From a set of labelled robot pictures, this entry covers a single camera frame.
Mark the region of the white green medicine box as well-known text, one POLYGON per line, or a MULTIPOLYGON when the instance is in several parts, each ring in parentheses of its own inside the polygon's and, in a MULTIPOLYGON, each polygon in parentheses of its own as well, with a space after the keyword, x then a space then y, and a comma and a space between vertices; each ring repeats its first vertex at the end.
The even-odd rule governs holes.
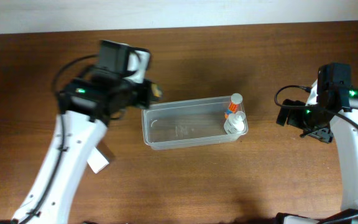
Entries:
POLYGON ((109 165, 109 158, 105 156, 98 148, 94 147, 87 159, 87 163, 91 170, 97 174, 109 165))

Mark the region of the white translucent spray bottle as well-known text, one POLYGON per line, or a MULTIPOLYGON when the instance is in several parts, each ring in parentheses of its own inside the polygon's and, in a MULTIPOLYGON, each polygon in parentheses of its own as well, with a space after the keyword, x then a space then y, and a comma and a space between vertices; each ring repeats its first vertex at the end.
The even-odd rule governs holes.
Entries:
POLYGON ((246 130, 246 114, 242 111, 231 113, 224 123, 224 130, 227 134, 239 134, 246 130))

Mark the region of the orange tube white cap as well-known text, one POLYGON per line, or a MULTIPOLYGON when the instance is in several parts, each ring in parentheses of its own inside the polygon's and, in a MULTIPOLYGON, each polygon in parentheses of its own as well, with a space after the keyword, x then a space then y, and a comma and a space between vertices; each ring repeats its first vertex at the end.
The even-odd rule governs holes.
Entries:
POLYGON ((228 119, 230 114, 236 113, 239 105, 242 103, 243 97, 239 93, 231 95, 231 101, 225 112, 225 118, 228 119))

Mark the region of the black bottle white cap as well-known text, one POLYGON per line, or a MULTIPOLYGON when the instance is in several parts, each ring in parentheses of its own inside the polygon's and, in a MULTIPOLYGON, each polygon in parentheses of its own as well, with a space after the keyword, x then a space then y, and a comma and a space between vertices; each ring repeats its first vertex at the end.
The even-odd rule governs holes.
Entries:
POLYGON ((151 90, 152 90, 152 98, 151 101, 158 102, 161 100, 163 96, 163 92, 160 89, 160 87, 156 83, 151 84, 151 90))

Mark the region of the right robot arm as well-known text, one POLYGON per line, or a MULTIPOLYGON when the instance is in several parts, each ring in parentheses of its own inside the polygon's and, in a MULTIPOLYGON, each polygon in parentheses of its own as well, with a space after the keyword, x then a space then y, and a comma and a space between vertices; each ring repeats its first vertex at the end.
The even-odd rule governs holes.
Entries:
POLYGON ((321 223, 358 223, 358 90, 330 90, 324 99, 316 87, 303 87, 307 102, 285 100, 277 123, 302 129, 302 137, 336 142, 342 175, 341 211, 321 223))

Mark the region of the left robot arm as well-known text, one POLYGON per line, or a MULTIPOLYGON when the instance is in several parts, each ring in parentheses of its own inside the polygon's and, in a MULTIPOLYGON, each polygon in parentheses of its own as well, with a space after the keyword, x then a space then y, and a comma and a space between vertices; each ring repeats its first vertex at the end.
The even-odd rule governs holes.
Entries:
POLYGON ((67 223, 88 159, 106 134, 112 114, 147 109, 162 93, 148 79, 75 78, 57 94, 59 114, 39 173, 23 203, 2 223, 67 223))

